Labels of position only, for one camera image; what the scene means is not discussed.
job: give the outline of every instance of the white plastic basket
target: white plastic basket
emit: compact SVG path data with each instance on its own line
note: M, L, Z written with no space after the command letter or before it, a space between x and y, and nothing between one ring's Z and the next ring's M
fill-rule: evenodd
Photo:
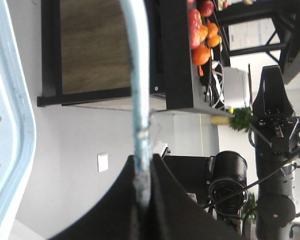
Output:
M36 127L12 22L0 0L0 240L9 236L28 182Z

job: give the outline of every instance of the black shelf frame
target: black shelf frame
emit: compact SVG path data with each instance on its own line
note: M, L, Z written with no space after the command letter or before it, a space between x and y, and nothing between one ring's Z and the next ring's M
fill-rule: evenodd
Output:
M221 27L271 18L275 32L265 45L229 50L229 56L266 53L280 66L285 84L300 72L300 0L257 1L252 5L235 3L218 11L216 18ZM275 34L278 34L280 43L270 44ZM270 53L275 50L281 50L279 59Z
M205 93L197 66L192 64L187 1L144 2L151 38L150 94L165 96L167 111L232 116L204 102ZM131 96L130 87L63 94L60 0L41 1L41 18L42 96L37 98L38 107L75 105Z

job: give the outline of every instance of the potted plant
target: potted plant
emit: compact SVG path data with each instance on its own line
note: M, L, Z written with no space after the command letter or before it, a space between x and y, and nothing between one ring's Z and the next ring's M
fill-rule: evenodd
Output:
M251 129L250 118L252 109L250 107L239 108L234 110L234 117L229 118L229 124L233 130L244 130L246 133Z
M242 207L242 219L245 219L246 215L249 214L249 216L245 220L242 234L244 234L244 236L248 237L249 239L251 237L251 225L256 224L258 217L258 212L256 209L257 200L255 194L253 192L249 192L248 200Z
M250 118L252 110L250 107L237 108L233 112L234 117L211 116L210 123L212 125L229 125L233 130L248 132L251 128Z

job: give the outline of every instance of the camera lens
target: camera lens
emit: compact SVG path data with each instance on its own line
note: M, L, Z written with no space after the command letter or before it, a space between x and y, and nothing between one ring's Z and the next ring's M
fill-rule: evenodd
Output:
M215 156L209 196L213 202L247 186L247 162L237 152L222 151ZM222 211L236 211L247 201L247 191L231 197L217 206Z
M219 201L230 194L237 192L244 188L238 182L233 181L230 178L224 178L214 181L210 186L210 197L215 201ZM225 207L227 209L239 209L247 201L247 192L244 191L236 196L233 196L218 204L219 207Z

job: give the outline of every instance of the wall outlet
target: wall outlet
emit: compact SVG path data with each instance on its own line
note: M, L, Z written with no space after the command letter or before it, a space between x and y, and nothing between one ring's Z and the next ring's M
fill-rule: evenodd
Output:
M98 172L103 172L108 169L108 153L103 152L98 154Z

